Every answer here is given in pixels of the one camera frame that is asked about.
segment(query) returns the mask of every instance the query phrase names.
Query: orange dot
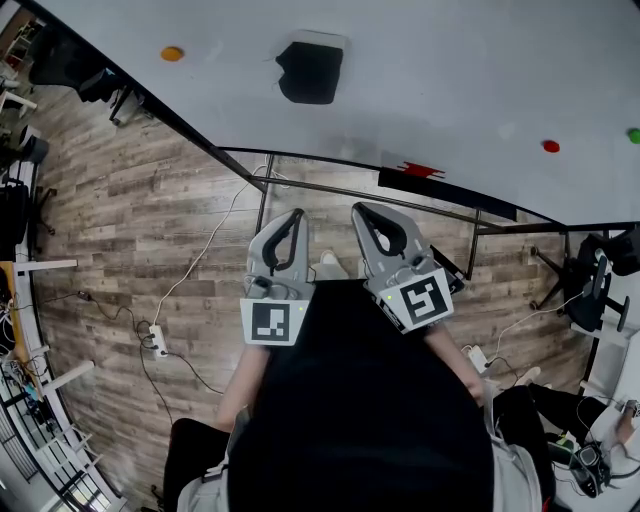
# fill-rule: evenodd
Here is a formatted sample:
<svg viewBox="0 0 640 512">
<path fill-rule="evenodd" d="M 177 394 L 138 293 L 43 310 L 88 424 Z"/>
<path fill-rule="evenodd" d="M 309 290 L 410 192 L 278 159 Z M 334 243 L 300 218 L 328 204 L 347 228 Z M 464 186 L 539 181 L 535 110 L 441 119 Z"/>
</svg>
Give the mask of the orange dot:
<svg viewBox="0 0 640 512">
<path fill-rule="evenodd" d="M 176 62 L 184 57 L 184 52 L 177 46 L 167 46 L 160 52 L 160 56 L 166 61 Z"/>
</svg>

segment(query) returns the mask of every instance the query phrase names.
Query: tabletop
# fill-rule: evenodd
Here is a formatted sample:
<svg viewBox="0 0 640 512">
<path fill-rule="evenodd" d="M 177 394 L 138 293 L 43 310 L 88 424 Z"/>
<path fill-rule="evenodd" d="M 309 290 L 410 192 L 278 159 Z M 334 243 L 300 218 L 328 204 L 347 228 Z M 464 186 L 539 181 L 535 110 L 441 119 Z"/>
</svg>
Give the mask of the tabletop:
<svg viewBox="0 0 640 512">
<path fill-rule="evenodd" d="M 630 0 L 39 3 L 217 146 L 411 162 L 566 224 L 640 220 Z M 300 30 L 345 38 L 329 105 L 279 88 Z"/>
</svg>

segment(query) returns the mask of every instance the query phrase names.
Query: power strip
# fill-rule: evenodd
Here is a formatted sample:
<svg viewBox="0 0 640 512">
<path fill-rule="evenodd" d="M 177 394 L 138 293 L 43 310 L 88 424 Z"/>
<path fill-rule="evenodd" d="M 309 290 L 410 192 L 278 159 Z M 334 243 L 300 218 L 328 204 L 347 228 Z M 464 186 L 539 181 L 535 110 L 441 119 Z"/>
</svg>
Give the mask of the power strip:
<svg viewBox="0 0 640 512">
<path fill-rule="evenodd" d="M 484 371 L 487 369 L 488 362 L 487 358 L 482 353 L 482 349 L 478 345 L 474 345 L 473 347 L 471 347 L 471 350 L 467 352 L 467 357 L 471 359 L 473 366 L 476 367 L 476 370 L 478 370 L 479 374 L 484 373 Z"/>
<path fill-rule="evenodd" d="M 164 340 L 164 334 L 162 334 L 162 327 L 159 325 L 152 325 L 149 327 L 153 345 L 156 347 L 153 351 L 156 353 L 156 357 L 167 357 L 169 351 L 167 350 L 167 342 Z"/>
</svg>

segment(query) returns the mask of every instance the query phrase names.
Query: white shoe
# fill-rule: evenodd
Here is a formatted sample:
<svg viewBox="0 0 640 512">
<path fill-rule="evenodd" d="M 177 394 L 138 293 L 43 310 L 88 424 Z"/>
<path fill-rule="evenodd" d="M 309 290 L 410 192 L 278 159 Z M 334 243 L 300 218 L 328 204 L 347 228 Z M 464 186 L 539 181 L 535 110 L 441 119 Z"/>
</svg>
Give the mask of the white shoe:
<svg viewBox="0 0 640 512">
<path fill-rule="evenodd" d="M 324 251 L 320 255 L 320 263 L 324 265 L 338 265 L 339 267 L 341 266 L 336 253 L 333 251 Z"/>
<path fill-rule="evenodd" d="M 532 384 L 538 377 L 540 377 L 540 373 L 542 373 L 542 370 L 540 370 L 539 366 L 530 368 L 522 377 L 520 377 L 516 381 L 515 386 L 527 386 L 529 384 Z"/>
<path fill-rule="evenodd" d="M 364 258 L 358 260 L 358 279 L 367 279 L 367 264 Z"/>
</svg>

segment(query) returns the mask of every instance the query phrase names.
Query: green dot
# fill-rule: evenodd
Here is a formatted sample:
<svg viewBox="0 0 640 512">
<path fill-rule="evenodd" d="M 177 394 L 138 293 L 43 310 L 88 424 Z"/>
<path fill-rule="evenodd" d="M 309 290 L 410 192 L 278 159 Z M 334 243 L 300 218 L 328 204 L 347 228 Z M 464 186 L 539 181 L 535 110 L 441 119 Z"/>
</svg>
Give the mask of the green dot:
<svg viewBox="0 0 640 512">
<path fill-rule="evenodd" d="M 640 144 L 640 130 L 633 128 L 627 132 L 627 135 L 633 144 Z"/>
</svg>

